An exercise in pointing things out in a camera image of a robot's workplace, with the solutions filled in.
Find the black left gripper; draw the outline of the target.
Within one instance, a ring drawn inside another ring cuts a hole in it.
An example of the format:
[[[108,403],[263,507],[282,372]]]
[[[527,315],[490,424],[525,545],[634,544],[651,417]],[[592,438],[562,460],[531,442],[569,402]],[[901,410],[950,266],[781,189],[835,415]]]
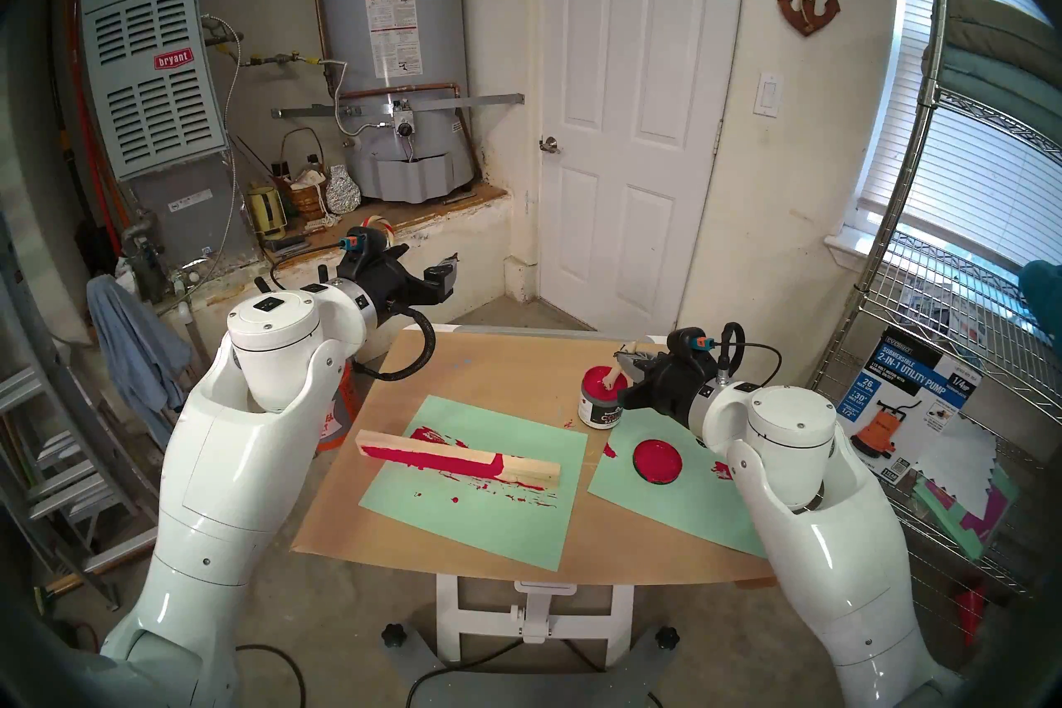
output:
[[[369,297],[375,311],[375,326],[381,327],[404,310],[428,306],[428,289],[433,300],[447,300],[453,294],[458,253],[452,253],[436,265],[425,267],[423,282],[409,274],[399,258],[409,251],[407,243],[373,251],[361,251],[357,260],[357,284]]]

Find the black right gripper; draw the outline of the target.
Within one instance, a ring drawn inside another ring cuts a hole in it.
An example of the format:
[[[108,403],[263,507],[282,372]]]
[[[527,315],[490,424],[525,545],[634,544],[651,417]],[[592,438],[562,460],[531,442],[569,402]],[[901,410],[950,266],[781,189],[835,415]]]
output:
[[[710,355],[715,341],[703,331],[673,331],[667,350],[616,351],[624,385],[618,384],[626,411],[650,409],[676,424],[688,424],[693,399],[715,381],[719,365]]]

